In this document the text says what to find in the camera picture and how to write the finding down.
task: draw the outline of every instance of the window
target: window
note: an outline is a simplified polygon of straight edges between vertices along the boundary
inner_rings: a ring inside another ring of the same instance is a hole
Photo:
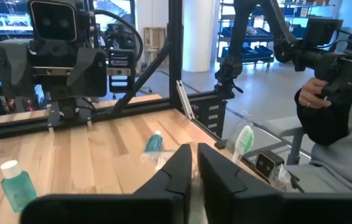
[[[133,0],[96,0],[93,3],[95,9],[113,12],[134,24]],[[107,24],[115,20],[99,15],[96,17],[96,22],[104,31]],[[0,0],[0,35],[31,35],[32,31],[26,0]]]

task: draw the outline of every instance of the wooden tabletop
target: wooden tabletop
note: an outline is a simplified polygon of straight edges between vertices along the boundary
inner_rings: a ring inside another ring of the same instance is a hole
[[[158,95],[136,97],[132,102],[158,99]],[[96,107],[113,105],[114,101]],[[0,116],[0,123],[47,116],[46,111]],[[177,110],[166,110],[56,131],[0,140],[0,165],[16,159],[27,171],[38,195],[130,194],[155,173],[155,165],[141,161],[148,138],[157,130],[165,150],[190,144],[196,158],[197,144],[215,141]],[[228,158],[232,155],[223,150]],[[243,169],[255,175],[243,163]],[[0,185],[0,224],[17,223]]]

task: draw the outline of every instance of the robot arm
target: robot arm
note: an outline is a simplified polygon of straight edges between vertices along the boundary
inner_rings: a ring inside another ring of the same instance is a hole
[[[285,23],[277,0],[234,0],[235,20],[229,54],[215,74],[215,91],[224,98],[233,98],[234,79],[242,72],[241,52],[250,14],[260,5],[274,38],[274,55],[279,62],[293,60],[295,71],[314,69],[316,78],[327,81],[320,97],[343,100],[352,97],[352,57],[324,50],[335,31],[342,25],[337,19],[309,19],[305,38],[294,37]]]

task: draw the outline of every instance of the floor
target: floor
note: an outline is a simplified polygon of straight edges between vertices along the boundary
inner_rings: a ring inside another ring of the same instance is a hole
[[[187,93],[196,93],[210,91],[213,89],[216,79],[214,72],[218,65],[215,65],[210,72],[206,73],[183,73],[184,87]],[[153,93],[160,94],[162,97],[168,97],[168,69],[160,68],[146,82],[145,87],[152,89]],[[313,76],[312,70],[305,72],[294,72],[289,65],[273,63],[267,69],[265,65],[258,64],[244,65],[244,71],[235,80],[235,84],[244,90],[243,94],[235,91],[235,98],[228,101],[226,118],[224,121],[223,138],[230,136],[236,122],[241,118],[236,116],[243,111],[248,111],[252,119],[261,124],[269,119],[283,118],[295,115],[295,102],[293,96],[296,91]],[[147,94],[147,88],[144,88],[139,95]],[[111,100],[112,95],[108,95],[101,100]],[[267,147],[280,142],[274,136],[265,131],[254,128],[255,143],[253,150]],[[311,151],[313,143],[305,137],[302,148],[308,152]],[[288,155],[288,146],[273,150],[285,160]],[[309,158],[302,156],[300,163],[307,163]]]

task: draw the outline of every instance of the metal frame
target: metal frame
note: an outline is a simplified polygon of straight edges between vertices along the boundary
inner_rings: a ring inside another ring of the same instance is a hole
[[[162,61],[169,56],[169,98],[160,100],[151,100],[141,103],[128,104],[135,96],[135,93],[144,85],[149,77],[161,65]],[[108,108],[100,108],[92,112],[91,121],[99,122],[109,119],[117,119],[126,116],[134,116],[143,113],[151,113],[155,111],[177,109],[182,111],[182,103],[177,89],[177,81],[181,80],[183,61],[183,1],[169,0],[169,24],[167,43],[160,50],[157,58],[146,68],[145,72],[136,81],[134,85],[135,92],[127,93],[123,98],[119,99],[114,106]],[[191,104],[203,100],[226,100],[223,95],[215,91],[205,93],[196,93],[188,95]],[[198,120],[192,119],[205,133],[215,140],[220,140],[212,131],[204,127]],[[22,134],[30,134],[39,131],[48,130],[49,124],[47,118],[27,119],[22,121],[13,121],[0,124],[0,139],[18,136]]]

